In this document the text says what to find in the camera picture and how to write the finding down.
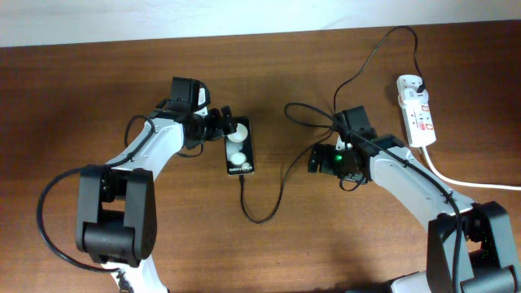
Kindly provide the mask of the black smartphone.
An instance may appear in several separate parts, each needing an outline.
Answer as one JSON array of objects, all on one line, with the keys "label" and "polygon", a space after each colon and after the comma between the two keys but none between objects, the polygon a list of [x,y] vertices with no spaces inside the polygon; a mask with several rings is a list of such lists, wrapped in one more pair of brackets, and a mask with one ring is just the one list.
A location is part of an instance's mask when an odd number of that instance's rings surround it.
[{"label": "black smartphone", "polygon": [[225,137],[226,171],[230,176],[255,172],[252,131],[247,116],[236,117],[236,132]]}]

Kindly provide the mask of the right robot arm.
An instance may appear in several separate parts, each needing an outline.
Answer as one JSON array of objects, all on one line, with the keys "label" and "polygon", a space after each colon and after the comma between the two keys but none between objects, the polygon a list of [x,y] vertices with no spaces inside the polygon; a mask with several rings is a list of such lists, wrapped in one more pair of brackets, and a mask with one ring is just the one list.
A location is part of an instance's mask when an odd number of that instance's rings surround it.
[{"label": "right robot arm", "polygon": [[347,147],[320,146],[330,173],[374,182],[396,197],[427,231],[427,267],[392,279],[383,292],[518,292],[520,261],[510,217],[495,201],[477,203],[422,166],[403,142],[377,136],[365,109],[331,117]]}]

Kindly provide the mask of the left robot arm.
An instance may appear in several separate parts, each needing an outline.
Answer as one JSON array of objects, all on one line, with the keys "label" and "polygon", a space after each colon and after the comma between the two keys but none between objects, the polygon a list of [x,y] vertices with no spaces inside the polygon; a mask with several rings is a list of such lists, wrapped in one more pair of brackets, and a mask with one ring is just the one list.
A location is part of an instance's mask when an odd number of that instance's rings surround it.
[{"label": "left robot arm", "polygon": [[166,292],[152,257],[157,235],[155,180],[182,149],[236,130],[231,110],[208,109],[208,87],[175,77],[168,98],[146,116],[142,132],[117,157],[81,172],[76,245],[123,292]]}]

